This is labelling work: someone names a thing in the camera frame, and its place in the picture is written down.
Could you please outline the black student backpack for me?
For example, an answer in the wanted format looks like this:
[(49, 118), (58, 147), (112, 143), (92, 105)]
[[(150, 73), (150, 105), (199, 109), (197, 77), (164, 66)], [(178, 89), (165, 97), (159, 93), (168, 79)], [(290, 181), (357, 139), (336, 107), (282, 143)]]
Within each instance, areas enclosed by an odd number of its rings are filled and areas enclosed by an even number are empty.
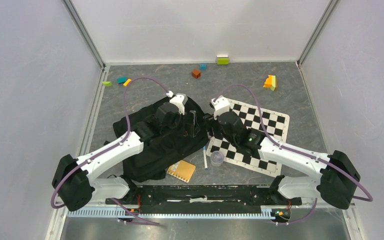
[[(165, 102), (169, 102), (167, 97), (151, 105), (159, 106)], [(191, 98), (185, 104), (185, 115), (189, 111), (196, 111), (200, 127), (200, 132), (196, 137), (172, 135), (161, 141), (145, 141), (142, 152), (130, 156), (122, 162), (123, 173), (121, 176), (139, 183), (147, 180), (161, 180), (165, 178), (166, 170), (171, 165), (201, 150), (209, 141), (204, 120), (205, 113), (198, 103)], [(137, 112), (128, 116), (131, 130), (133, 130), (134, 114)], [(185, 115), (182, 115), (184, 131)]]

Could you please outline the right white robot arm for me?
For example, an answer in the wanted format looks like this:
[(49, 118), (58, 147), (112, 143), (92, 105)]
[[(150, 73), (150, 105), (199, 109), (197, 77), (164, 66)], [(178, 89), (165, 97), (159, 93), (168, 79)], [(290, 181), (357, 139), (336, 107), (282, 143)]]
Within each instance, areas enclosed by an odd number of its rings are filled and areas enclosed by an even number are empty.
[(225, 138), (245, 158), (273, 161), (305, 174), (275, 177), (268, 191), (273, 203), (321, 198), (335, 208), (346, 210), (355, 198), (361, 176), (344, 152), (313, 152), (282, 143), (262, 130), (246, 128), (233, 111), (217, 117), (207, 113), (203, 119), (209, 135)]

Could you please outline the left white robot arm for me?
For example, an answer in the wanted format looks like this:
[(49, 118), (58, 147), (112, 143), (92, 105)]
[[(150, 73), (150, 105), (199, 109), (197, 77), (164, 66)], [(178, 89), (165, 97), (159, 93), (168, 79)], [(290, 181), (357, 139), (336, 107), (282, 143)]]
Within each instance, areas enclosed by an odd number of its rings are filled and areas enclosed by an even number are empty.
[(63, 156), (51, 182), (54, 197), (76, 211), (92, 200), (133, 203), (128, 181), (165, 178), (167, 169), (207, 143), (204, 111), (192, 99), (184, 113), (163, 98), (113, 124), (116, 139), (88, 154)]

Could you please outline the clear paperclip jar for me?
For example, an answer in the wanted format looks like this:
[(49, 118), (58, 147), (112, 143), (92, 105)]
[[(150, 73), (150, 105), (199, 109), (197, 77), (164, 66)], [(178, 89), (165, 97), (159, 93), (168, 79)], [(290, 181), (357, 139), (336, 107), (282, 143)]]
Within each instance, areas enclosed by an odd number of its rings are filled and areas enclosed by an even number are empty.
[(210, 154), (210, 163), (214, 167), (219, 167), (223, 164), (224, 158), (225, 157), (222, 152), (219, 150), (214, 151)]

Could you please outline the black white chessboard mat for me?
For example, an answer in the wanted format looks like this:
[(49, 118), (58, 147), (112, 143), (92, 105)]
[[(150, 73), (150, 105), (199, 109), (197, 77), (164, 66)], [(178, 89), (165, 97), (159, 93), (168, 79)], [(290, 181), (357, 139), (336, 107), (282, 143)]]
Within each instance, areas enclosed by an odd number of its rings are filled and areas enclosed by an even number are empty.
[[(289, 115), (261, 108), (262, 118), (260, 118), (257, 106), (230, 98), (227, 99), (230, 102), (232, 111), (240, 117), (245, 127), (262, 131), (261, 120), (263, 120), (265, 129), (270, 136), (280, 142), (286, 142), (290, 122)], [(206, 155), (210, 157), (214, 151), (223, 153), (225, 163), (230, 163), (270, 177), (276, 177), (281, 174), (282, 164), (274, 160), (245, 156), (237, 152), (236, 148), (223, 137), (213, 136), (210, 139), (208, 147), (206, 148)]]

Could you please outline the white blue marker pen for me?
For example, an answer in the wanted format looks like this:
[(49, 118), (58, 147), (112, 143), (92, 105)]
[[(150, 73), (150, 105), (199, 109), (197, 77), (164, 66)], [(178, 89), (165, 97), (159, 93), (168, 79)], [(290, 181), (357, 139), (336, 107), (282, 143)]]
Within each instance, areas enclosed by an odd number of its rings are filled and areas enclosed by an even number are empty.
[(203, 162), (204, 162), (204, 169), (205, 169), (205, 170), (208, 170), (209, 167), (208, 167), (208, 160), (207, 160), (207, 154), (206, 154), (206, 151), (207, 151), (207, 148), (206, 148), (206, 146), (204, 146), (204, 147), (202, 148)]

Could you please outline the brown spiral notebook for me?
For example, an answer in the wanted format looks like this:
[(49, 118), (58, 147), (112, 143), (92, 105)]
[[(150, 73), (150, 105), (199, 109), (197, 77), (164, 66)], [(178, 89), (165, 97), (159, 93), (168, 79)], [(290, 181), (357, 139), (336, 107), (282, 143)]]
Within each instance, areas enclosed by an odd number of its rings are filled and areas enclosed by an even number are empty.
[(171, 165), (167, 169), (167, 173), (172, 177), (175, 177), (185, 183), (189, 183), (191, 177), (195, 172), (196, 166), (186, 162), (184, 160), (180, 160), (177, 163)]

